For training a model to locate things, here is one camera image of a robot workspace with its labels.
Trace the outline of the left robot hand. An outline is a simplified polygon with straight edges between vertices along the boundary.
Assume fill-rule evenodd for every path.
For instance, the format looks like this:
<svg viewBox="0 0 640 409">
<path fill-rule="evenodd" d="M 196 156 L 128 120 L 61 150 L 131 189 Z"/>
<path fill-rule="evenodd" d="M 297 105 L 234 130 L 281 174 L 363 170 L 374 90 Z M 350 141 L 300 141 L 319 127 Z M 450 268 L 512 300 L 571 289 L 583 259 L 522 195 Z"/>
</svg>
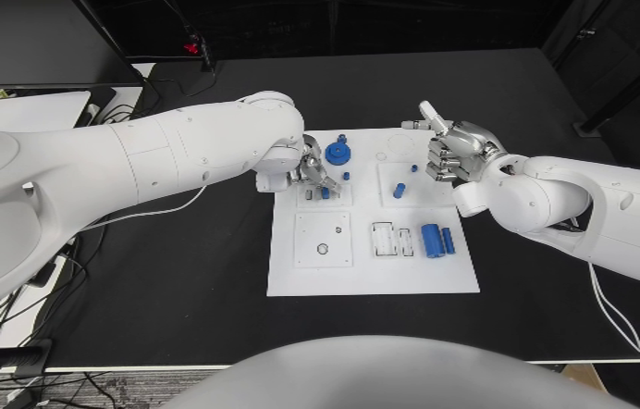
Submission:
<svg viewBox="0 0 640 409">
<path fill-rule="evenodd" d="M 303 135 L 304 145 L 299 166 L 288 172 L 291 184 L 312 184 L 327 188 L 332 192 L 342 191 L 340 184 L 329 176 L 323 166 L 320 145 L 313 136 Z"/>
</svg>

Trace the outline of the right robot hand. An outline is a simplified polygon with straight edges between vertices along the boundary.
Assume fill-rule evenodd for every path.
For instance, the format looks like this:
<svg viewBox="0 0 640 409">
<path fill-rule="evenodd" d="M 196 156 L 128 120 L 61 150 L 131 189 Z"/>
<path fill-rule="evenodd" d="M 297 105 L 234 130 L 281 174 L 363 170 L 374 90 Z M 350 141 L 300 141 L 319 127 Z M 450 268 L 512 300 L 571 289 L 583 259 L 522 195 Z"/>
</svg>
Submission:
<svg viewBox="0 0 640 409">
<path fill-rule="evenodd" d="M 450 121 L 433 104 L 418 104 L 423 120 L 402 121 L 405 130 L 427 130 L 435 135 L 428 144 L 427 174 L 437 182 L 479 181 L 489 164 L 508 154 L 495 134 L 467 121 Z"/>
</svg>

